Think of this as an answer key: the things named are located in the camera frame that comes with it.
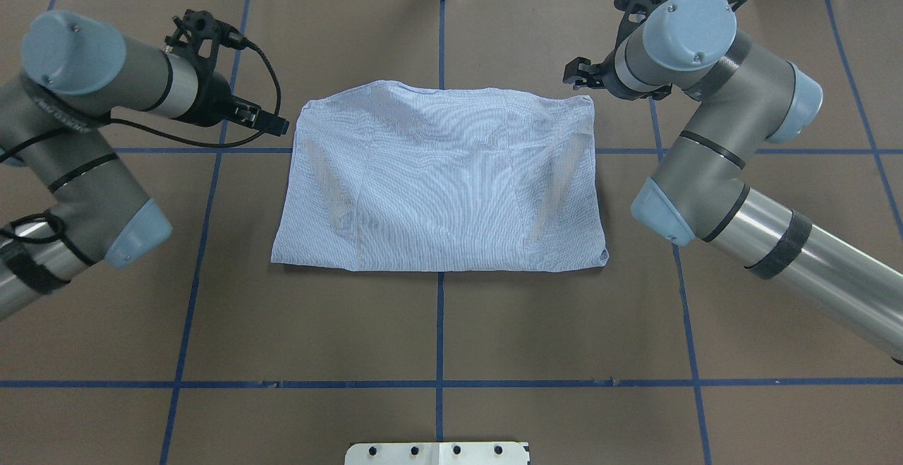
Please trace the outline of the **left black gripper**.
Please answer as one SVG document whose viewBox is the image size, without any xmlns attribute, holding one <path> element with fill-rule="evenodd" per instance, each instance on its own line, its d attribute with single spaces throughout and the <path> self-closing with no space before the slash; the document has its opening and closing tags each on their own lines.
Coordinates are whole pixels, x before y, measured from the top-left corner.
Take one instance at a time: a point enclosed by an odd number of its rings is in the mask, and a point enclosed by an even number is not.
<svg viewBox="0 0 903 465">
<path fill-rule="evenodd" d="M 187 111 L 187 123 L 200 127 L 212 127 L 223 121 L 229 111 L 229 121 L 245 128 L 268 135 L 284 135 L 289 121 L 279 114 L 265 111 L 261 106 L 245 99 L 233 99 L 229 82 L 219 73 L 213 73 L 204 85 L 199 85 L 199 95 Z"/>
</svg>

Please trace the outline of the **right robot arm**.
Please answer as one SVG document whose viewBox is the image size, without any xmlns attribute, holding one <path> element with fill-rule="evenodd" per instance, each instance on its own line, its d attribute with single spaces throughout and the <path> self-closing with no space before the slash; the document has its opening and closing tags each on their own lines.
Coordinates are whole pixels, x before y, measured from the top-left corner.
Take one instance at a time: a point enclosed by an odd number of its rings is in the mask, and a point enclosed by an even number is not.
<svg viewBox="0 0 903 465">
<path fill-rule="evenodd" d="M 755 191 L 741 174 L 763 143 L 799 136 L 823 103 L 819 83 L 738 28 L 729 0 L 614 0 L 623 16 L 605 60 L 574 58 L 562 82 L 619 99 L 678 88 L 698 107 L 631 205 L 675 246 L 709 243 L 759 279 L 796 289 L 901 362 L 901 274 Z"/>
</svg>

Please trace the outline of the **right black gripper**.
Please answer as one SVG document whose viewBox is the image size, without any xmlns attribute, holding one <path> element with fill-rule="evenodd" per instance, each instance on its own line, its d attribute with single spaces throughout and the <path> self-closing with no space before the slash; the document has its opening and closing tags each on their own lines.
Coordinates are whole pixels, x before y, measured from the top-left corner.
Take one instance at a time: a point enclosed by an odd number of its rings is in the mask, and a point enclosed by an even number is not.
<svg viewBox="0 0 903 465">
<path fill-rule="evenodd" d="M 606 89 L 618 99 L 632 99 L 632 89 L 620 80 L 615 66 L 616 51 L 610 52 L 605 60 L 593 63 L 584 57 L 575 57 L 565 64 L 562 71 L 562 83 L 571 86 L 574 91 L 588 88 Z"/>
</svg>

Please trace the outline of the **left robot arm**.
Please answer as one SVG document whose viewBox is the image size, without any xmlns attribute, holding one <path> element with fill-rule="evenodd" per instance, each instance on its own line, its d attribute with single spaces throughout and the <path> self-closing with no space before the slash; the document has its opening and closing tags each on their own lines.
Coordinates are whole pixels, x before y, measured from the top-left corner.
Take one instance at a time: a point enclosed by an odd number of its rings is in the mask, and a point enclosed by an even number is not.
<svg viewBox="0 0 903 465">
<path fill-rule="evenodd" d="M 162 48 L 70 11 L 36 17 L 20 48 L 22 69 L 2 86 L 2 163 L 28 168 L 54 196 L 40 213 L 2 224 L 2 318 L 54 294 L 99 262 L 131 265 L 172 232 L 162 209 L 129 172 L 101 128 L 119 124 L 201 149 L 201 143 L 115 118 L 116 108 L 209 128 L 224 121 L 252 139 L 281 136 L 273 111 L 234 94 L 217 72 L 217 53 L 265 53 L 238 28 L 207 11 L 175 17 Z"/>
</svg>

